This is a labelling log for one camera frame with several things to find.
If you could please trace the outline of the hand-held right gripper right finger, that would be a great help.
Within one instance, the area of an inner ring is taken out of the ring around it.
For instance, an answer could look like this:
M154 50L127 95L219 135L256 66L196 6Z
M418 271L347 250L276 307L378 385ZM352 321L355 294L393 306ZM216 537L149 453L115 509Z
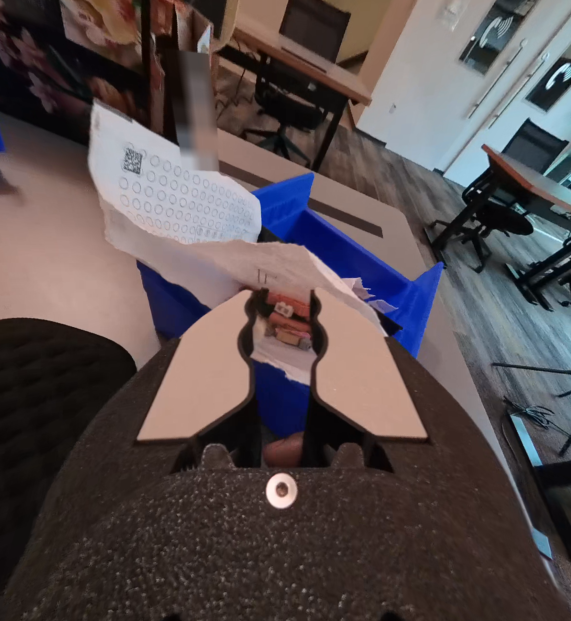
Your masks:
M324 289L313 291L319 347L314 396L353 426L380 439L426 441L428 434L391 354L383 330Z

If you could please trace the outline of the long brown-edged table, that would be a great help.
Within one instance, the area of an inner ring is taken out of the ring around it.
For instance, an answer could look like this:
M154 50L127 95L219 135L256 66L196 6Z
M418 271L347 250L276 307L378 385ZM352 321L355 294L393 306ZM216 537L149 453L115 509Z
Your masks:
M507 185L519 198L519 205L528 213L537 215L571 233L571 190L549 179L510 156L482 146L492 172L495 187ZM523 298L548 312L553 307L544 296L545 288L571 272L571 242L530 268L505 264L507 273Z

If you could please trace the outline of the light wood office desk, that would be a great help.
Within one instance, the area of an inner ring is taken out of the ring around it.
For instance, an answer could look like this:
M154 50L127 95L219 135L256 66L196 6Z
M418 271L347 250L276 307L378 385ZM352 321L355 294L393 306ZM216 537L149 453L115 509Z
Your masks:
M236 20L232 38L218 54L258 77L267 70L269 60L281 62L302 83L294 93L332 114L319 151L310 165L314 172L320 169L347 104L369 106L372 102L372 91L357 75L250 18Z

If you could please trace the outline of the white paper bags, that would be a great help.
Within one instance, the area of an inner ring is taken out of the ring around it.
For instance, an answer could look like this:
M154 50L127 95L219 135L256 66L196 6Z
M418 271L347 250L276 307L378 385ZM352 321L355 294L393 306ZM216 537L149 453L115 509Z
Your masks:
M194 168L195 160L95 100L88 169L109 243L209 309L241 288L266 288L300 302L322 288L388 336L378 314L307 248L260 243L259 198L219 172Z

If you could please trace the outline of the black mesh office chair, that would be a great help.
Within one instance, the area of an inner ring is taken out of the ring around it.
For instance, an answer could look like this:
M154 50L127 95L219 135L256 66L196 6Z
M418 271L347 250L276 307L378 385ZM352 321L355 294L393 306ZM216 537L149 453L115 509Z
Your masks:
M289 1L279 34L325 60L335 62L346 33L351 13L326 1ZM310 133L326 119L328 110L318 104L303 102L303 75L273 58L262 60L267 69L256 79L254 100L258 114L279 123L276 131L244 128L240 137L260 136L260 148L279 153L286 159L294 153L307 167L310 159L287 137L287 129Z

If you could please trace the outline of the orchid print lego box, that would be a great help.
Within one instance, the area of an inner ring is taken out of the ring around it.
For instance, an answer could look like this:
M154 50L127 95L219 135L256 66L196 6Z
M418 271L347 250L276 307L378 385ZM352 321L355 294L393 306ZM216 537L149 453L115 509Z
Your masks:
M97 100L177 143L166 52L212 31L195 1L0 1L0 113L86 145Z

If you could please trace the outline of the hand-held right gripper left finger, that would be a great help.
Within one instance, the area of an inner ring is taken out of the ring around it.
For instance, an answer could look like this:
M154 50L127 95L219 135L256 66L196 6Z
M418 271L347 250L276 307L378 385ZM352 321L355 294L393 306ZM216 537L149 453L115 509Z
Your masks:
M255 396L255 302L256 293L243 290L179 338L138 443L198 437L250 405Z

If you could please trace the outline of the terracotta lego pieces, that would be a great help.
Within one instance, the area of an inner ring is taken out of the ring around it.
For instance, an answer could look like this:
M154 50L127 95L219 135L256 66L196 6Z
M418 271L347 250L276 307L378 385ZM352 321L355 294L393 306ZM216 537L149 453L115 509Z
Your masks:
M264 336L303 352L312 349L310 301L262 290L258 305Z

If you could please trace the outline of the dark wall poster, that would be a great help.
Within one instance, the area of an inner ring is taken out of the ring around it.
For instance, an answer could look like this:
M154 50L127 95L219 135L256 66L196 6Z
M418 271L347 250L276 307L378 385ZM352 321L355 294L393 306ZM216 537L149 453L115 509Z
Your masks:
M561 56L530 90L525 100L548 112L571 88L571 58Z
M493 5L461 52L460 62L486 74L509 41L515 24L514 12Z

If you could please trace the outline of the black mesh chair seat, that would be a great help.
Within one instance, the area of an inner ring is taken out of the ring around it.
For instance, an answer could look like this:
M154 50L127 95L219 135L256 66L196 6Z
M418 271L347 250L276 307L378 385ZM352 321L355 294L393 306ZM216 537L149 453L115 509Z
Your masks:
M31 318L0 320L0 548L22 548L83 431L136 373L108 338Z

